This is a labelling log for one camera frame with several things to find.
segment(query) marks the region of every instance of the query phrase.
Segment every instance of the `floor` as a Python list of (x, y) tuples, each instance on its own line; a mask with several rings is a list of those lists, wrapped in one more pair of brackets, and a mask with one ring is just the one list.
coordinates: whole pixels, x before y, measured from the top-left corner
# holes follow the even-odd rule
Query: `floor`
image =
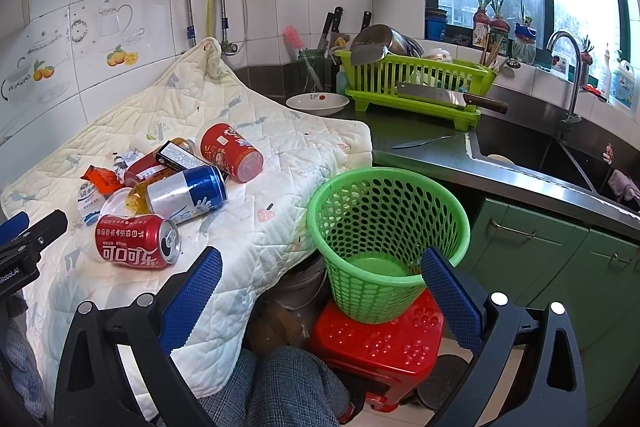
[[(458, 355), (465, 360), (471, 360), (471, 351), (463, 349), (458, 345), (455, 340), (442, 339), (440, 344), (439, 355)], [(507, 362), (507, 366), (502, 373), (502, 378), (498, 382), (498, 386), (489, 400), (489, 403), (482, 413), (482, 416), (478, 420), (477, 425), (483, 425), (484, 423), (494, 419), (500, 412), (500, 407), (504, 403), (507, 393), (511, 387), (511, 382), (515, 377), (518, 366), (520, 365), (520, 358), (522, 357), (521, 349), (513, 349), (511, 356)], [(416, 405), (403, 405), (398, 407), (395, 411), (390, 413), (376, 412), (371, 409), (365, 408), (362, 412), (356, 416), (350, 423), (350, 427), (408, 427), (410, 425), (426, 425), (426, 423), (433, 416), (433, 412), (423, 407)]]

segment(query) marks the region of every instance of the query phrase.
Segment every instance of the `plaid pants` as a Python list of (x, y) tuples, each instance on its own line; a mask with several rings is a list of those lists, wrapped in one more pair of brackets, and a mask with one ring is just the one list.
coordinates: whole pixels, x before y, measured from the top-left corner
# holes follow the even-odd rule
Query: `plaid pants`
[(318, 357), (279, 347), (260, 362), (243, 349), (226, 386), (200, 403), (218, 427), (330, 427), (350, 397)]

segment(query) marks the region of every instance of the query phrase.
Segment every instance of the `plastic basket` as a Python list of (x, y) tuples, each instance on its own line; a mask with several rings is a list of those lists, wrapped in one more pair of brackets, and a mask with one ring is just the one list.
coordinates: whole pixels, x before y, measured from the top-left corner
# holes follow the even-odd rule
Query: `plastic basket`
[(324, 255), (338, 307), (368, 324), (398, 317), (424, 290), (420, 257), (427, 247), (439, 247), (456, 266), (470, 237), (453, 194), (402, 169), (336, 176), (311, 198), (306, 222)]
[(388, 54), (375, 64), (354, 67), (351, 66), (350, 51), (336, 50), (335, 55), (342, 60), (349, 80), (345, 93), (355, 100), (357, 111), (366, 111), (369, 103), (386, 105), (453, 120), (460, 131), (478, 123), (480, 111), (475, 105), (467, 105), (461, 110), (438, 102), (400, 98), (396, 86), (409, 82), (484, 96), (496, 76), (493, 70), (465, 60), (442, 62)]

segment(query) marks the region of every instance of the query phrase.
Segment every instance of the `stainless steel countertop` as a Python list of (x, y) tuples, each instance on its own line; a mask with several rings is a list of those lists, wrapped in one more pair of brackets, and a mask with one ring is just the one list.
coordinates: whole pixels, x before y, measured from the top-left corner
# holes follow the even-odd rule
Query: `stainless steel countertop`
[[(474, 143), (477, 147), (477, 140), (472, 130), (458, 132), (441, 120), (374, 104), (367, 112), (356, 112), (352, 102), (332, 116), (360, 120), (369, 126), (373, 161), (377, 164), (473, 187), (640, 241), (640, 216), (628, 208), (544, 174), (474, 158), (472, 148)], [(453, 133), (452, 138), (428, 145), (391, 149), (404, 142)]]

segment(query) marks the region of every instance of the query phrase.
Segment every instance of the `quilted blanket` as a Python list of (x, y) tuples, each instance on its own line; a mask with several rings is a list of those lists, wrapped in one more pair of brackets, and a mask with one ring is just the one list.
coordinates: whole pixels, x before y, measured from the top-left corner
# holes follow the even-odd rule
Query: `quilted blanket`
[[(85, 246), (91, 229), (76, 204), (87, 167), (111, 168), (113, 153), (127, 150), (134, 134), (193, 138), (204, 123), (221, 117), (262, 152), (263, 172), (244, 185), (229, 181), (228, 201), (219, 211), (178, 226), (182, 254), (172, 267), (137, 270), (94, 257)], [(248, 89), (221, 60), (214, 39), (184, 54), (154, 85), (86, 127), (0, 196), (7, 217), (24, 210), (34, 223), (61, 208), (69, 218), (68, 231), (42, 254), (39, 279), (24, 290), (28, 339), (49, 397), (80, 302), (90, 299), (101, 309), (128, 305), (187, 270), (207, 245), (222, 254), (222, 279), (186, 344), (171, 357), (196, 397), (219, 391), (238, 359), (255, 299), (314, 249), (305, 226), (311, 195), (332, 176), (371, 161), (365, 124), (303, 114)], [(150, 419), (156, 407), (130, 349), (122, 347), (121, 354)]]

